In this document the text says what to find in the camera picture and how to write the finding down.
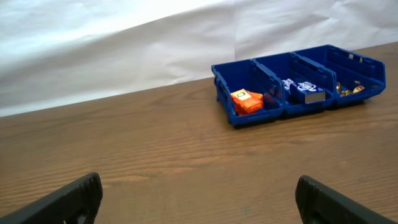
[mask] blue box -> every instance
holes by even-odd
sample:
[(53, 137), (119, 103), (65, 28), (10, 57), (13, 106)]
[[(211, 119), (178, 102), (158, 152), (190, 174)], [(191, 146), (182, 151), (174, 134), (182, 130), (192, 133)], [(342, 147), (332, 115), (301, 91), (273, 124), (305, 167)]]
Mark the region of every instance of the blue box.
[[(233, 126), (336, 108), (378, 95), (386, 88), (382, 62), (331, 45), (212, 65), (211, 69), (217, 100)], [(283, 80), (288, 78), (320, 87), (325, 91), (325, 100), (310, 104), (297, 100), (296, 91), (292, 95), (284, 88)], [(337, 82), (342, 84), (343, 90), (353, 90), (359, 83), (365, 89), (340, 96)], [(264, 94), (264, 108), (254, 114), (238, 116), (231, 93), (242, 88)]]

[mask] blue plastic bin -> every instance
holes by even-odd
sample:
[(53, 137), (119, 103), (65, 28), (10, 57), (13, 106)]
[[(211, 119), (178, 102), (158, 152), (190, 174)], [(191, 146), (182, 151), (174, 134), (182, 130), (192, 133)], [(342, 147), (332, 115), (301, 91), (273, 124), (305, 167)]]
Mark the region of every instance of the blue plastic bin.
[(329, 68), (335, 73), (343, 90), (353, 90), (358, 83), (365, 87), (363, 91), (348, 96), (340, 96), (335, 90), (336, 101), (339, 105), (365, 100), (380, 94), (386, 88), (384, 64), (378, 60), (332, 45), (299, 50), (295, 53)]
[[(228, 122), (233, 126), (276, 119), (283, 112), (282, 102), (275, 96), (274, 89), (282, 88), (276, 78), (265, 78), (266, 74), (253, 65), (251, 60), (213, 65), (217, 100), (226, 111)], [(254, 114), (238, 116), (234, 110), (231, 93), (240, 89), (264, 94), (264, 108)]]
[(299, 56), (295, 53), (284, 53), (279, 55), (271, 55), (267, 57), (255, 58), (256, 65), (265, 70), (269, 69), (273, 74), (285, 80), (287, 78), (306, 80), (316, 84), (324, 89), (326, 100), (321, 103), (312, 105), (304, 105), (294, 100), (286, 91), (282, 92), (282, 101), (284, 104), (286, 116), (297, 116), (299, 114), (313, 113), (322, 111), (329, 107), (335, 100), (335, 76), (334, 74), (323, 68), (322, 65), (315, 65), (313, 61)]
[[(331, 45), (212, 65), (211, 69), (215, 75), (217, 100), (233, 126), (347, 105), (378, 95), (386, 88), (382, 62)], [(325, 91), (326, 100), (310, 105), (299, 103), (284, 90), (282, 80), (287, 78), (316, 84)], [(343, 90), (353, 90), (358, 85), (365, 89), (340, 96), (337, 82), (342, 84)], [(243, 88), (264, 94), (263, 109), (254, 114), (236, 114), (231, 93)]]

